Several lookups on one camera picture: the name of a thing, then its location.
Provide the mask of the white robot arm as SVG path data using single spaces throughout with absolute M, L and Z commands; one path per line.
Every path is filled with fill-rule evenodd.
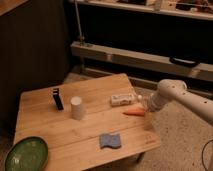
M 213 126 L 213 100 L 193 94 L 182 80 L 163 79 L 157 90 L 147 99 L 150 112 L 160 111 L 167 103 L 175 100 Z

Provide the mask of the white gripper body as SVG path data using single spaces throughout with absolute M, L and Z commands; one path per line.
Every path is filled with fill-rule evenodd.
M 149 112 L 160 111 L 166 103 L 167 100 L 158 92 L 150 94 L 145 100 L 146 110 Z

